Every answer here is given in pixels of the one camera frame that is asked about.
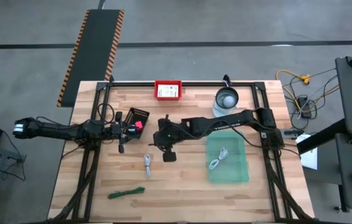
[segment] table leg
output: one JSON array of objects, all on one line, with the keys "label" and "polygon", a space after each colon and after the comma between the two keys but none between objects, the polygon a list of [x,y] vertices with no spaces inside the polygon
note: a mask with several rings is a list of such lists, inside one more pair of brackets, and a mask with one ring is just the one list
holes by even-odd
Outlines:
[{"label": "table leg", "polygon": [[303,154],[315,147],[321,146],[322,144],[335,138],[337,133],[347,133],[345,119],[341,119],[338,122],[331,124],[329,127],[323,129],[319,133],[301,141],[297,144],[299,154]]}]

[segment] green tray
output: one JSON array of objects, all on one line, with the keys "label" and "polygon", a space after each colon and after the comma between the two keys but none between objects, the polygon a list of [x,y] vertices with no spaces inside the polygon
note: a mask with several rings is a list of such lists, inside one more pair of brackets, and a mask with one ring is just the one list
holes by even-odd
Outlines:
[{"label": "green tray", "polygon": [[[226,158],[213,169],[212,160],[217,159],[221,148],[228,150]],[[249,181],[244,139],[234,131],[216,131],[207,137],[206,165],[212,183],[244,183]]]}]

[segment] white paper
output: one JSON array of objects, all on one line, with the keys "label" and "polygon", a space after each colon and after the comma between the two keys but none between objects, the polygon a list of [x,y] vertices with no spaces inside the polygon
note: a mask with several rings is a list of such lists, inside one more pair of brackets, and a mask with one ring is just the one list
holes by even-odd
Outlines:
[{"label": "white paper", "polygon": [[[311,135],[309,134],[299,135],[299,137],[296,139],[296,144],[305,140],[306,138],[309,138],[310,136]],[[314,148],[311,151],[303,153],[302,155],[300,155],[300,157],[302,158],[300,159],[302,166],[317,170],[317,148]]]},{"label": "white paper", "polygon": [[158,85],[158,97],[178,97],[178,85]]}]

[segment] yellow black striped tape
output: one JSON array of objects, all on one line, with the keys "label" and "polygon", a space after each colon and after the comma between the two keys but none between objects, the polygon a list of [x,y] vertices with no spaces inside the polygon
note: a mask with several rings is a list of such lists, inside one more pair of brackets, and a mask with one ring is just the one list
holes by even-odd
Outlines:
[{"label": "yellow black striped tape", "polygon": [[119,12],[118,21],[116,23],[116,28],[115,28],[115,35],[113,36],[112,47],[109,53],[107,71],[105,72],[105,81],[109,81],[109,78],[112,75],[113,63],[115,63],[116,49],[118,48],[118,44],[119,44],[121,25],[123,24],[124,15],[125,15],[125,11],[121,10]]},{"label": "yellow black striped tape", "polygon": [[86,21],[87,21],[87,18],[88,18],[89,14],[90,14],[90,10],[87,10],[86,15],[85,15],[84,20],[83,20],[83,23],[82,23],[82,28],[80,28],[80,32],[79,32],[78,37],[77,37],[77,41],[76,41],[76,44],[75,44],[75,47],[74,47],[74,51],[72,52],[72,57],[70,59],[69,66],[68,66],[68,69],[66,71],[64,82],[62,83],[61,91],[59,93],[59,97],[58,97],[58,100],[57,100],[57,106],[58,107],[61,107],[62,97],[64,97],[64,92],[65,92],[65,89],[66,89],[66,85],[68,84],[70,71],[72,69],[72,65],[74,64],[74,60],[75,60],[75,56],[76,56],[76,53],[77,53],[78,45],[80,44],[80,39],[82,38],[84,27],[86,25]]}]

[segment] wooden table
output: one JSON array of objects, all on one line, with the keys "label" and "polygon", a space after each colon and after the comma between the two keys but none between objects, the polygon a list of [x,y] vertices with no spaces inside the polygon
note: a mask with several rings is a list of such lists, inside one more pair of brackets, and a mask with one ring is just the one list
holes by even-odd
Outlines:
[{"label": "wooden table", "polygon": [[[290,128],[290,119],[279,81],[265,81],[269,104],[278,128]],[[81,82],[71,123],[90,118],[96,82]],[[184,87],[179,101],[156,101],[152,87],[110,89],[109,102],[125,118],[130,107],[149,111],[150,117],[140,140],[125,145],[118,153],[118,142],[102,144],[92,203],[91,222],[269,222],[274,220],[270,203],[262,150],[246,144],[250,180],[243,184],[211,184],[207,178],[206,138],[174,145],[176,162],[162,161],[162,152],[154,146],[153,133],[158,119],[169,114],[172,122],[181,118],[204,116],[213,118],[212,105],[219,87]],[[235,87],[239,93],[239,109],[253,109],[252,92]],[[238,127],[249,141],[260,144],[259,134],[249,127]],[[64,153],[76,148],[67,142]],[[146,179],[144,154],[151,156],[151,177]],[[61,164],[49,210],[49,217],[58,214],[77,188],[83,149],[66,156]],[[303,169],[297,155],[283,151],[282,166],[287,188],[297,203],[314,216]],[[108,194],[143,186],[145,193],[113,200]],[[280,192],[277,198],[284,212]]]}]

